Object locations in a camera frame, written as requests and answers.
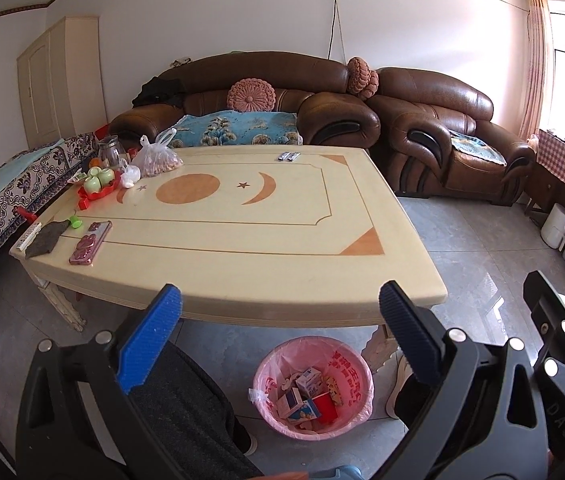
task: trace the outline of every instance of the orange curtain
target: orange curtain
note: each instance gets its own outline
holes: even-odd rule
[[[524,116],[518,134],[528,140],[547,120],[553,89],[553,35],[547,0],[529,0],[529,70]]]

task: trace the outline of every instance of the sofa armrest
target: sofa armrest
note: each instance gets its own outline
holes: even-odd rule
[[[117,116],[109,125],[109,133],[117,135],[125,148],[139,147],[140,137],[146,135],[150,142],[169,126],[176,124],[184,112],[166,104],[131,108]]]
[[[475,122],[475,136],[498,150],[507,161],[507,173],[526,167],[531,172],[536,152],[524,140],[497,124],[488,121]]]
[[[375,95],[367,104],[380,117],[381,141],[392,150],[420,160],[442,181],[451,158],[451,134],[447,127],[402,99]]]
[[[380,136],[380,121],[353,95],[319,92],[300,105],[297,132],[305,144],[370,148]]]

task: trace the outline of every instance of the white appliance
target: white appliance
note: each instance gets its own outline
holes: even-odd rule
[[[554,204],[549,213],[549,218],[540,231],[542,239],[552,249],[557,249],[565,239],[565,208]]]

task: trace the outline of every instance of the metal screw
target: metal screw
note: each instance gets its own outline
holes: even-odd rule
[[[514,350],[524,350],[524,342],[519,337],[512,337],[509,339],[509,344]]]
[[[558,365],[553,359],[545,361],[545,372],[549,377],[555,377],[558,373]]]
[[[38,343],[38,350],[41,352],[48,352],[51,350],[52,346],[53,343],[51,342],[51,339],[43,339]]]
[[[459,328],[452,328],[451,330],[449,330],[449,338],[456,343],[462,343],[467,339],[467,334],[465,334],[464,331],[460,330]]]
[[[109,343],[114,336],[108,330],[102,330],[102,332],[98,332],[96,334],[96,342],[99,345],[106,345]]]

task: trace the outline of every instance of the round pink cushion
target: round pink cushion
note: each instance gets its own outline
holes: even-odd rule
[[[274,87],[262,79],[240,79],[227,94],[227,106],[237,112],[270,112],[275,105]]]
[[[359,94],[369,84],[371,69],[361,57],[352,57],[347,63],[347,70],[349,70],[347,92],[353,95]]]
[[[365,86],[365,88],[362,89],[362,92],[358,94],[358,97],[363,101],[366,101],[370,97],[373,97],[373,95],[377,92],[377,86],[377,72],[375,70],[372,70],[371,77],[369,78],[369,83],[367,84],[367,86]]]

